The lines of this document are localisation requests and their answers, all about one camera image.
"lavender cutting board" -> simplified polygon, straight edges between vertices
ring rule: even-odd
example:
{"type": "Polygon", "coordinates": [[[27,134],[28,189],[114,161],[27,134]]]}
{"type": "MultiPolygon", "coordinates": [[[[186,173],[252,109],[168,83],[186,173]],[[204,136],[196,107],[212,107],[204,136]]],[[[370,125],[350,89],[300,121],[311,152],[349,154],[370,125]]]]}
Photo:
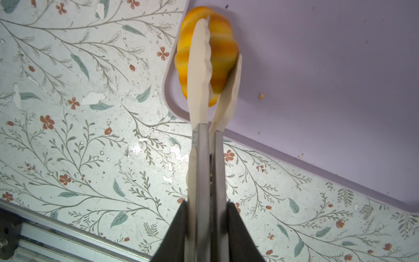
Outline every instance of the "lavender cutting board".
{"type": "MultiPolygon", "coordinates": [[[[419,1],[190,0],[185,14],[201,5],[243,55],[226,137],[419,211],[419,1]]],[[[171,54],[165,102],[189,121],[171,54]]]]}

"red flower print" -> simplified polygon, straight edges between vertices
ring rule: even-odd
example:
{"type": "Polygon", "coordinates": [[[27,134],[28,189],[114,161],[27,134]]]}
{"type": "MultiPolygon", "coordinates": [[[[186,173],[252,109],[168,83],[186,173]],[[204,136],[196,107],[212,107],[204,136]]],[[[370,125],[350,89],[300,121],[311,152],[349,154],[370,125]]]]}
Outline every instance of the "red flower print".
{"type": "Polygon", "coordinates": [[[239,204],[239,203],[236,203],[237,212],[240,214],[241,209],[240,209],[240,208],[238,208],[239,206],[240,206],[240,204],[239,204]]]}
{"type": "Polygon", "coordinates": [[[35,165],[34,166],[31,166],[31,164],[26,164],[26,166],[28,166],[28,171],[31,171],[31,170],[35,170],[35,165]]]}
{"type": "Polygon", "coordinates": [[[157,52],[157,56],[161,57],[161,59],[164,61],[166,60],[166,57],[169,57],[169,52],[164,52],[165,48],[164,47],[160,47],[161,52],[157,52]]]}
{"type": "Polygon", "coordinates": [[[76,106],[80,106],[80,103],[76,101],[76,98],[73,97],[71,100],[67,100],[67,103],[71,105],[71,109],[76,110],[76,106]]]}
{"type": "Polygon", "coordinates": [[[257,166],[256,169],[258,170],[258,172],[259,172],[259,168],[260,168],[260,170],[262,170],[262,172],[266,171],[263,166],[257,166]]]}
{"type": "Polygon", "coordinates": [[[63,185],[67,186],[67,183],[70,183],[70,182],[71,182],[71,178],[67,177],[67,175],[66,175],[66,174],[64,174],[64,175],[61,175],[61,176],[59,177],[59,181],[60,181],[60,183],[62,183],[63,185]]]}
{"type": "Polygon", "coordinates": [[[228,161],[233,161],[234,156],[235,156],[235,154],[233,152],[231,152],[231,150],[227,150],[227,153],[224,153],[224,158],[227,162],[228,161]]]}
{"type": "Polygon", "coordinates": [[[60,5],[55,6],[56,9],[58,9],[58,13],[62,15],[62,13],[67,13],[67,10],[64,9],[64,3],[60,3],[60,5]]]}
{"type": "Polygon", "coordinates": [[[345,225],[345,223],[342,220],[339,220],[338,222],[336,222],[336,227],[337,228],[343,228],[344,225],[345,225]]]}
{"type": "Polygon", "coordinates": [[[45,118],[44,116],[41,116],[39,119],[41,120],[42,123],[44,123],[43,128],[45,130],[47,130],[48,128],[51,130],[54,129],[53,124],[55,124],[55,122],[49,117],[49,115],[46,115],[45,118]]]}
{"type": "Polygon", "coordinates": [[[392,247],[393,247],[393,245],[392,245],[392,244],[387,243],[387,244],[385,244],[385,245],[384,245],[383,249],[384,249],[385,251],[390,251],[390,249],[391,249],[392,247]]]}
{"type": "Polygon", "coordinates": [[[111,133],[112,129],[110,127],[105,129],[105,135],[110,135],[111,133]]]}
{"type": "Polygon", "coordinates": [[[3,194],[3,198],[4,198],[7,202],[13,201],[13,195],[12,195],[12,194],[10,194],[9,192],[6,192],[6,194],[3,194]]]}
{"type": "Polygon", "coordinates": [[[127,3],[130,4],[131,9],[134,9],[136,6],[140,5],[140,3],[135,0],[127,0],[127,3]]]}

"black bracket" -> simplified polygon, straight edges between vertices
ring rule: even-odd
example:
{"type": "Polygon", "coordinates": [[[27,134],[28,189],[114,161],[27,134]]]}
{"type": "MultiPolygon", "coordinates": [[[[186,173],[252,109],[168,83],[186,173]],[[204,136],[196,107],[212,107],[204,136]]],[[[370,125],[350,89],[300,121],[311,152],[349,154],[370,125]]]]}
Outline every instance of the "black bracket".
{"type": "Polygon", "coordinates": [[[19,244],[22,218],[0,209],[0,259],[11,258],[19,244]]]}

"floral countertop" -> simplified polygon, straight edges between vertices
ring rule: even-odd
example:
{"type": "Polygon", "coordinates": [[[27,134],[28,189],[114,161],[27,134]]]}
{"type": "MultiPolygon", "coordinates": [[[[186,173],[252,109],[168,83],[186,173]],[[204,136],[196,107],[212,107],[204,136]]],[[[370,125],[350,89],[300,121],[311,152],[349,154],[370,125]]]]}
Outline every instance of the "floral countertop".
{"type": "MultiPolygon", "coordinates": [[[[186,0],[1,0],[2,200],[153,254],[190,126],[161,83],[186,0]]],[[[418,261],[418,216],[225,140],[227,195],[266,261],[418,261]]]]}

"yellow bell pepper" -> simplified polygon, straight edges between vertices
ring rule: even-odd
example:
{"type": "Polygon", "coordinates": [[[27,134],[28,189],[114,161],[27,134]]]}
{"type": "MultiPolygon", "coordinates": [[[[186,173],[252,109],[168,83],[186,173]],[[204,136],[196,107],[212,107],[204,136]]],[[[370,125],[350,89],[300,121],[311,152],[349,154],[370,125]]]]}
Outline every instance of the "yellow bell pepper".
{"type": "Polygon", "coordinates": [[[210,83],[214,95],[209,102],[209,106],[213,106],[216,104],[218,96],[224,89],[228,72],[237,62],[239,51],[237,41],[233,38],[231,24],[227,18],[208,7],[201,6],[190,10],[181,25],[175,56],[175,66],[179,72],[179,82],[182,87],[182,92],[188,98],[188,60],[192,34],[194,33],[197,21],[207,16],[209,16],[209,45],[211,46],[212,64],[210,83]]]}

